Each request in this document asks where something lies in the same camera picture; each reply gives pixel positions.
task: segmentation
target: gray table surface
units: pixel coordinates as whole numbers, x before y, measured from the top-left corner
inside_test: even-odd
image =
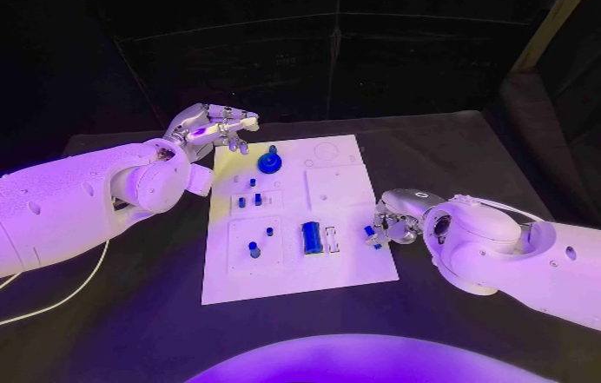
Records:
[[[264,124],[251,142],[355,134],[377,196],[420,188],[502,201],[550,218],[479,112]],[[67,155],[162,133],[77,135]],[[201,163],[214,164],[214,154]],[[447,283],[423,241],[394,246],[400,281],[212,306],[201,305],[210,199],[176,207],[110,244],[77,297],[0,328],[6,381],[184,381],[274,342],[380,333],[442,342],[561,381],[601,376],[601,333],[527,308],[506,294],[479,297]],[[101,248],[24,274],[0,293],[2,318],[57,302],[80,286]]]

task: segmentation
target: circular hole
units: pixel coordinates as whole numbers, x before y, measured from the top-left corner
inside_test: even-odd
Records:
[[[452,227],[452,216],[446,215],[434,223],[434,235],[437,237],[446,235],[449,227]]]
[[[567,256],[571,260],[577,259],[577,250],[573,247],[567,247]]]

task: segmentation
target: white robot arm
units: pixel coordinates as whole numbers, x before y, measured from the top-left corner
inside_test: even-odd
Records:
[[[531,221],[519,224],[502,211]],[[544,221],[498,202],[416,189],[384,193],[370,245],[420,234],[445,278],[465,291],[501,290],[528,307],[601,330],[601,231]]]
[[[236,134],[259,115],[198,103],[163,138],[27,168],[0,178],[0,277],[81,254],[153,214],[185,190],[207,196],[212,170],[192,164],[215,144],[248,153]]]

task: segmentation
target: screw hole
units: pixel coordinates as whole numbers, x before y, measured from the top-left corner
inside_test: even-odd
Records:
[[[567,256],[571,260],[577,259],[577,250],[573,247],[567,247]]]

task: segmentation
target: white panel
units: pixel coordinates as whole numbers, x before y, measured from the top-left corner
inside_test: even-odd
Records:
[[[270,145],[283,165],[267,175],[257,160]],[[263,194],[260,207],[256,193]],[[246,208],[238,207],[241,196]],[[218,147],[204,304],[398,280],[390,248],[375,250],[365,244],[364,227],[374,221],[375,205],[354,135],[250,144],[248,155]],[[322,254],[303,251],[302,224],[309,221],[321,223]],[[269,224],[277,223],[269,237]],[[338,252],[329,251],[328,227],[336,229]],[[261,249],[259,259],[250,255],[251,241]]]

